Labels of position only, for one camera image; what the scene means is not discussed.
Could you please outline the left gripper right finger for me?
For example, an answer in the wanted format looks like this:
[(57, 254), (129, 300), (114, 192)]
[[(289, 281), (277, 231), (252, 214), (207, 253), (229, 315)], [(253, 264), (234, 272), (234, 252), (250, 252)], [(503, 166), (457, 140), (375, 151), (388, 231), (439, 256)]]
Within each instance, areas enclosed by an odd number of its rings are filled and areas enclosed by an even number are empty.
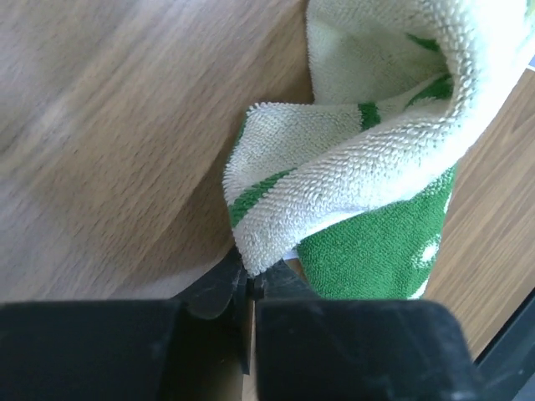
[(252, 282), (261, 400), (481, 400), (461, 326), (426, 300), (328, 300), (285, 263)]

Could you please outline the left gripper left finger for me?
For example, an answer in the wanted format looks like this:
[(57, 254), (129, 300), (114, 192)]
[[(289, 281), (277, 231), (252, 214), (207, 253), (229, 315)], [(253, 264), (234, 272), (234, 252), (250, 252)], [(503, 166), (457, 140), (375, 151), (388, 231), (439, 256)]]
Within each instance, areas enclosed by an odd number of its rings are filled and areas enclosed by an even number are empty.
[(251, 310), (236, 250), (169, 299), (1, 307), (4, 400), (238, 400)]

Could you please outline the green cream patterned towel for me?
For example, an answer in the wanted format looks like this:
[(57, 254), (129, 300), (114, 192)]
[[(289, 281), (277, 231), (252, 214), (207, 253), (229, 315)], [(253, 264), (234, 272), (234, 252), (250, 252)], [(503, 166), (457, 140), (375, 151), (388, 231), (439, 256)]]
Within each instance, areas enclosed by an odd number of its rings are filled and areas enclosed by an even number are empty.
[(328, 298), (415, 299), (459, 159), (534, 53), (531, 1), (311, 1), (311, 104), (246, 114), (223, 175), (245, 270), (294, 252)]

